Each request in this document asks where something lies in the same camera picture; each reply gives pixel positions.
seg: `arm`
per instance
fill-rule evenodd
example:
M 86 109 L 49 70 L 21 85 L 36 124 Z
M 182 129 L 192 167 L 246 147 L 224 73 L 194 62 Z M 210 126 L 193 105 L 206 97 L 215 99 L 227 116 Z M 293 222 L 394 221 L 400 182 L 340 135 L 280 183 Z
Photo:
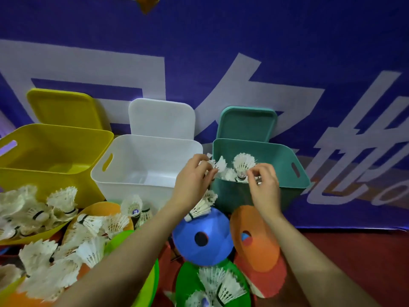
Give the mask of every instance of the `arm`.
M 258 185 L 254 176 L 261 175 Z M 281 213 L 280 189 L 272 165 L 248 170 L 254 206 L 273 231 L 312 307 L 379 306 L 359 285 L 292 226 Z
M 202 154 L 190 159 L 176 178 L 171 200 L 77 281 L 54 306 L 131 306 L 172 230 L 200 201 L 217 173 L 207 160 Z

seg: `forearm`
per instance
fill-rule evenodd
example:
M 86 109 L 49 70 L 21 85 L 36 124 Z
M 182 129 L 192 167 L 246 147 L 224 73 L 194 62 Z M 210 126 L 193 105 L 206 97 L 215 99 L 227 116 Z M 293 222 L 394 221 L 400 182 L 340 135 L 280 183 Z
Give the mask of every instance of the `forearm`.
M 56 307 L 131 306 L 172 230 L 186 215 L 169 202 L 77 281 Z
M 265 220 L 312 307 L 379 306 L 285 217 Z

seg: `yellow lid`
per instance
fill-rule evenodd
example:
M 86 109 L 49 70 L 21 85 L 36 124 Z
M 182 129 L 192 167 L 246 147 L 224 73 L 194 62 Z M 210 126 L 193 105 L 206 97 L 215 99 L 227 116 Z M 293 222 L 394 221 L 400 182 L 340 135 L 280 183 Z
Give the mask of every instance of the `yellow lid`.
M 103 108 L 87 94 L 33 88 L 27 99 L 41 123 L 111 131 Z

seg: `hand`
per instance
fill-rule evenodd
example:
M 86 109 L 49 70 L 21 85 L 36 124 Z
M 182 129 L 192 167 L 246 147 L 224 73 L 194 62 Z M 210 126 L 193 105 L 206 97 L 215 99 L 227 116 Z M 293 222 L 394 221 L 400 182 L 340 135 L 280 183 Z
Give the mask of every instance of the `hand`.
M 171 202 L 184 209 L 186 214 L 202 199 L 218 171 L 208 160 L 205 154 L 195 154 L 177 175 Z
M 247 171 L 250 192 L 254 206 L 264 218 L 281 216 L 281 198 L 279 180 L 274 167 L 270 164 L 257 164 Z M 261 184 L 255 176 L 261 175 Z

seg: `white plastic bin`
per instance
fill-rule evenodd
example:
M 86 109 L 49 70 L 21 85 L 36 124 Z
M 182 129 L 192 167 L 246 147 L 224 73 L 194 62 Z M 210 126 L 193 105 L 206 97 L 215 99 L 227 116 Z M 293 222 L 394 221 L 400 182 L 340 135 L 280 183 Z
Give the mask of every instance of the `white plastic bin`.
M 201 153 L 202 145 L 193 140 L 122 135 L 92 169 L 91 178 L 107 201 L 120 204 L 138 194 L 155 212 L 170 199 L 186 162 Z
M 137 98 L 128 108 L 130 133 L 193 140 L 195 110 L 186 103 Z

